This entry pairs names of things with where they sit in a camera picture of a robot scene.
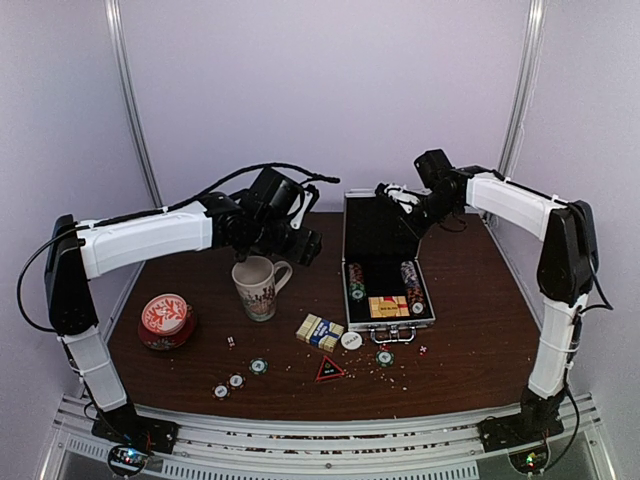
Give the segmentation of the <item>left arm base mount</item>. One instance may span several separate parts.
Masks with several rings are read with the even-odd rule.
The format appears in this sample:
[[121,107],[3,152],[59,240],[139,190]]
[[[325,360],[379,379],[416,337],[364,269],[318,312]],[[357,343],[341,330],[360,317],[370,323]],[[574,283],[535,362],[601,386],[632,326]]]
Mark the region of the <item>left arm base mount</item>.
[[121,433],[105,420],[96,420],[91,433],[114,443],[107,453],[107,466],[116,476],[130,478],[156,460],[158,453],[171,454],[178,430],[175,422],[140,417],[131,433]]

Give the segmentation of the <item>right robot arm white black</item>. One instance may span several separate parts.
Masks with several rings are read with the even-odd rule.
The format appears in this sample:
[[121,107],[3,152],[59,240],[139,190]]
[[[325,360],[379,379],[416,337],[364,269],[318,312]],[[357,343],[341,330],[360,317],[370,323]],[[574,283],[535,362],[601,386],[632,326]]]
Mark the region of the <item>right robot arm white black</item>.
[[539,340],[517,413],[488,418],[486,440],[514,435],[530,442],[559,429],[559,408],[569,397],[569,372],[578,354],[582,321],[594,308],[609,310],[597,278],[599,252],[592,207],[522,185],[495,169],[453,166],[441,149],[414,161],[423,191],[387,186],[416,237],[465,209],[495,220],[492,234],[529,306],[537,306]]

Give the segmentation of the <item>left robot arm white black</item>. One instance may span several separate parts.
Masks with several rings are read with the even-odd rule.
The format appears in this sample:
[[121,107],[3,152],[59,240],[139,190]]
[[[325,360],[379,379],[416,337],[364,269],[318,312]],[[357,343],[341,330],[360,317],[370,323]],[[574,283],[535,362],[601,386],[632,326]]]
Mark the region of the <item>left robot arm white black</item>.
[[321,236],[303,225],[319,198],[315,184],[326,176],[300,168],[302,182],[284,175],[285,163],[253,166],[250,187],[231,195],[220,186],[247,173],[241,168],[174,205],[104,220],[59,217],[52,237],[34,254],[45,254],[48,326],[90,394],[99,419],[123,444],[137,442],[144,424],[113,364],[99,331],[90,280],[130,264],[181,252],[231,248],[239,262],[279,256],[308,266],[321,250]]

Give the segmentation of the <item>black red triangle all-in marker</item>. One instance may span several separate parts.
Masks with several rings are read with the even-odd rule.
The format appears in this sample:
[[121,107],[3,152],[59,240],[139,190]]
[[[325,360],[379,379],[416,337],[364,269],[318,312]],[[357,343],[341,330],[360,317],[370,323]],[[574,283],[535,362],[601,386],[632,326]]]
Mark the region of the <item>black red triangle all-in marker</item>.
[[344,370],[330,357],[324,355],[317,371],[315,381],[324,382],[345,376]]

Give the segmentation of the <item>aluminium poker case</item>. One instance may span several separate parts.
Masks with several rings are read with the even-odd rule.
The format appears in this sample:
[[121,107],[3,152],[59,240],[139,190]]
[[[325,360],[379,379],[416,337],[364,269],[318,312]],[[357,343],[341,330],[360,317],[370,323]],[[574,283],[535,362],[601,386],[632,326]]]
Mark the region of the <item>aluminium poker case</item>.
[[[410,343],[417,331],[435,323],[427,285],[418,261],[420,243],[402,221],[401,208],[380,198],[372,189],[345,193],[343,210],[342,273],[346,321],[350,331],[366,334],[378,345]],[[372,318],[368,299],[377,296],[405,296],[400,266],[411,261],[417,271],[426,300],[423,314],[408,318]],[[349,295],[348,265],[363,269],[366,296],[356,302]]]

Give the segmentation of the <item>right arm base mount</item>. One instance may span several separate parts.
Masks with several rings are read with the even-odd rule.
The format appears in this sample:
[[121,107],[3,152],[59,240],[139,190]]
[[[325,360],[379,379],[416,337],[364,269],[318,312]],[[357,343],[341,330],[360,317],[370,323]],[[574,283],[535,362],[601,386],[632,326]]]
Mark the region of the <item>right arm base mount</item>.
[[541,431],[526,430],[519,414],[489,416],[477,425],[485,453],[506,451],[511,467],[523,475],[539,475],[551,463],[549,440],[564,432],[559,419],[551,420]]

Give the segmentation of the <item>blue yellow card deck box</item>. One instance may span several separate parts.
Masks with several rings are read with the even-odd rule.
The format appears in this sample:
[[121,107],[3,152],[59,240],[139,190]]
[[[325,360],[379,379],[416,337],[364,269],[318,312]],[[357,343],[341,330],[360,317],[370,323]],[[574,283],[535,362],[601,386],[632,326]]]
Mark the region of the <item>blue yellow card deck box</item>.
[[308,314],[296,330],[295,336],[308,345],[332,353],[344,332],[345,328],[342,325]]

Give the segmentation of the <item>white dealer button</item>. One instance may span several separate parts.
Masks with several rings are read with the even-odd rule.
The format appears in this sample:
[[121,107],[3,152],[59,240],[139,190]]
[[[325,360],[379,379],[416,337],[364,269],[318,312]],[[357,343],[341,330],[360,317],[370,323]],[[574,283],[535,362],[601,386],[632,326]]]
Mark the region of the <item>white dealer button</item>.
[[363,345],[363,338],[356,331],[347,331],[341,336],[340,342],[345,350],[354,351]]

